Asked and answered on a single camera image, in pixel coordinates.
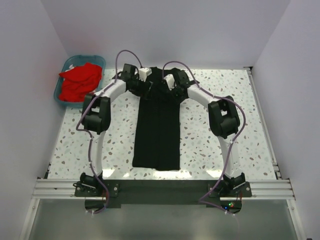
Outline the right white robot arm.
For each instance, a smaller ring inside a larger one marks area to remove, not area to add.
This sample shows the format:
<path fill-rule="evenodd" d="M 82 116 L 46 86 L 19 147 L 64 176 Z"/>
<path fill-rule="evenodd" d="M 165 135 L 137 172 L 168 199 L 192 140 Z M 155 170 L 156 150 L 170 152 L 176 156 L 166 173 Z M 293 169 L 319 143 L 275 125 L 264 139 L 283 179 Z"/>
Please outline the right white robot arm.
<path fill-rule="evenodd" d="M 175 99 L 192 99 L 207 109 L 210 130 L 219 141 L 223 158 L 222 173 L 204 196 L 208 197 L 213 191 L 235 196 L 246 182 L 238 149 L 235 147 L 236 139 L 246 126 L 243 109 L 231 96 L 213 95 L 196 80 L 191 81 L 183 70 L 165 75 L 163 84 Z"/>

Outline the black t shirt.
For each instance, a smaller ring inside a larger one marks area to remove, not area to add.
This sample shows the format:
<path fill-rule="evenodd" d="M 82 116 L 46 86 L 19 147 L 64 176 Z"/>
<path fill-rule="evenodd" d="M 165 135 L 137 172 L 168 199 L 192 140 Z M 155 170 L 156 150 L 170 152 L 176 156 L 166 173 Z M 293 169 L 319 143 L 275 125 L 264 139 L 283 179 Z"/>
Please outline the black t shirt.
<path fill-rule="evenodd" d="M 139 101 L 134 139 L 134 168 L 157 171 L 180 169 L 180 105 L 159 91 L 162 70 L 151 68 L 147 80 L 153 82 L 149 99 Z"/>

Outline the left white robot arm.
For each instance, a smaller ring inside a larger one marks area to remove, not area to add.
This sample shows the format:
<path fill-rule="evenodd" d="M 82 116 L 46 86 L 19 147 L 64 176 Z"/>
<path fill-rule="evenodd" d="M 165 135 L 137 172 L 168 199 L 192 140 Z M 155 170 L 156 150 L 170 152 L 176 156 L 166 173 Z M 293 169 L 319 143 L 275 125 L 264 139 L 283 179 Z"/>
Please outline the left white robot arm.
<path fill-rule="evenodd" d="M 80 175 L 81 186 L 76 188 L 78 191 L 86 189 L 92 196 L 107 194 L 107 186 L 103 183 L 102 150 L 105 134 L 111 125 L 111 103 L 127 91 L 137 96 L 147 95 L 152 86 L 147 81 L 151 74 L 149 67 L 137 68 L 125 64 L 106 87 L 85 96 L 76 130 L 89 134 L 87 156 L 91 175 Z"/>

